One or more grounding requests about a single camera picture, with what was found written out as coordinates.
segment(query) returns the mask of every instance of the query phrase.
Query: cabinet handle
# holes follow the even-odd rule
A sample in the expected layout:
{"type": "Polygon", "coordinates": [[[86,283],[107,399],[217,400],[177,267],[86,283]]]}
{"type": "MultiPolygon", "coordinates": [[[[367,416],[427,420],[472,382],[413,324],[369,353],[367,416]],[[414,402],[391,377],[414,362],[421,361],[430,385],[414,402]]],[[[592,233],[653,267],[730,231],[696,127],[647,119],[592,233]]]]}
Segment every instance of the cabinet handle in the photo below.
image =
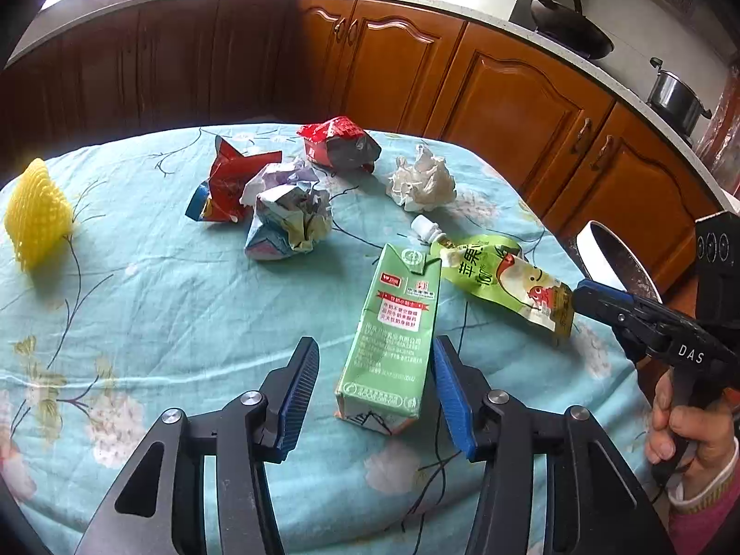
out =
{"type": "Polygon", "coordinates": [[[614,138],[610,135],[606,136],[606,142],[604,143],[604,146],[602,147],[602,149],[598,151],[597,159],[591,162],[591,171],[598,171],[599,161],[601,161],[604,155],[606,155],[606,153],[609,151],[613,143],[614,143],[614,138]]]}
{"type": "Polygon", "coordinates": [[[573,142],[573,147],[571,148],[571,153],[578,154],[578,144],[580,144],[581,140],[586,136],[586,132],[591,128],[591,119],[586,117],[586,119],[583,121],[583,126],[581,128],[581,131],[578,132],[578,135],[576,135],[576,141],[573,142]]]}
{"type": "Polygon", "coordinates": [[[358,25],[358,19],[354,19],[352,22],[352,25],[349,26],[349,29],[347,29],[347,44],[349,46],[352,45],[352,29],[354,29],[358,25]]]}
{"type": "Polygon", "coordinates": [[[337,23],[336,26],[334,27],[334,36],[337,39],[337,43],[339,43],[339,40],[341,39],[339,37],[339,33],[341,33],[341,31],[342,31],[342,25],[344,24],[344,21],[345,20],[346,19],[344,17],[342,17],[342,20],[340,20],[339,23],[337,23]]]}

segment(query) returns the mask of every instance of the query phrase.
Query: hand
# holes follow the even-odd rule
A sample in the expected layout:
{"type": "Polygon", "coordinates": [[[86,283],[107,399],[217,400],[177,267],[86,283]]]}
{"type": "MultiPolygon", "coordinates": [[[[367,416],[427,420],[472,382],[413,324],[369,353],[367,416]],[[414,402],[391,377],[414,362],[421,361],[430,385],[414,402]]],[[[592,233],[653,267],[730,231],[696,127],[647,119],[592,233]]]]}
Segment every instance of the hand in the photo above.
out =
{"type": "Polygon", "coordinates": [[[671,459],[676,452],[668,428],[680,436],[697,441],[697,454],[684,473],[684,500],[701,493],[735,456],[735,434],[730,406],[724,399],[706,410],[696,407],[671,407],[671,372],[658,380],[653,401],[653,418],[645,443],[650,463],[671,459]]]}

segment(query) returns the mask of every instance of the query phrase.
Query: yellow foam net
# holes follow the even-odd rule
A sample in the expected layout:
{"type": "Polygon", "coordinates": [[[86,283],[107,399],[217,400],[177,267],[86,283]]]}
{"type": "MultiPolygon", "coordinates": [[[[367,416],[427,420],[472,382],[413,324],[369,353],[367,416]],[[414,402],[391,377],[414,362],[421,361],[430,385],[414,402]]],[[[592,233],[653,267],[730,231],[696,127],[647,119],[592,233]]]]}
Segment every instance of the yellow foam net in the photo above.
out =
{"type": "Polygon", "coordinates": [[[12,240],[21,270],[33,269],[54,244],[72,231],[72,206],[35,159],[18,180],[5,211],[5,231],[12,240]]]}

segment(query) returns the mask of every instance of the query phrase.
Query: green milk carton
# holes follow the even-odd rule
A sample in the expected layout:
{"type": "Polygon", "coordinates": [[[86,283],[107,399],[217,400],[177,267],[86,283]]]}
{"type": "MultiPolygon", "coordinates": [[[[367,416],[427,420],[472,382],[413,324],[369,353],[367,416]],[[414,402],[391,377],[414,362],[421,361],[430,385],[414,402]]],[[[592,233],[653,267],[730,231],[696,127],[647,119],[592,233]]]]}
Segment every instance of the green milk carton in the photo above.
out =
{"type": "Polygon", "coordinates": [[[335,391],[340,418],[381,433],[419,418],[441,271],[438,257],[383,248],[335,391]]]}

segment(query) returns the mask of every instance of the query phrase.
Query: pink sleeve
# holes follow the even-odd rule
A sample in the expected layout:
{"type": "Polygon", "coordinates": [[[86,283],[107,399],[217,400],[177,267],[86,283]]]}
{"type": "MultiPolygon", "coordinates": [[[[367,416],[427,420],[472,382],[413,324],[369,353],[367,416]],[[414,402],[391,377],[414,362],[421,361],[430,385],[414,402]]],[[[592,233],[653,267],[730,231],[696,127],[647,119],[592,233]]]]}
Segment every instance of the pink sleeve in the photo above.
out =
{"type": "Polygon", "coordinates": [[[668,520],[668,534],[671,535],[676,555],[698,555],[719,530],[738,496],[740,469],[736,465],[730,486],[711,506],[697,513],[672,511],[668,520]]]}

